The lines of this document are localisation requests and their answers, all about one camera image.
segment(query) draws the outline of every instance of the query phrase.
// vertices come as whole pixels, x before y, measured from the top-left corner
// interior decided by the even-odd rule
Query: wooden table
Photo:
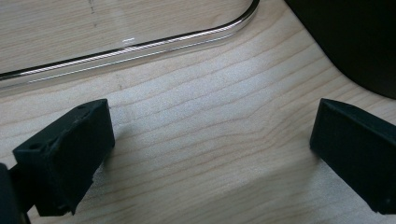
[[[107,98],[117,144],[74,216],[33,223],[395,223],[309,149],[320,98],[396,124],[281,0],[229,44],[0,98],[0,162],[72,107]]]

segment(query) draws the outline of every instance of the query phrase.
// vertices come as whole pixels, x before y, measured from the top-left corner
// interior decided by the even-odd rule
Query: table surface
[[[78,206],[33,223],[395,223],[309,149],[320,98],[396,124],[281,0],[232,42],[0,98],[0,162],[76,105],[107,98],[116,146]]]

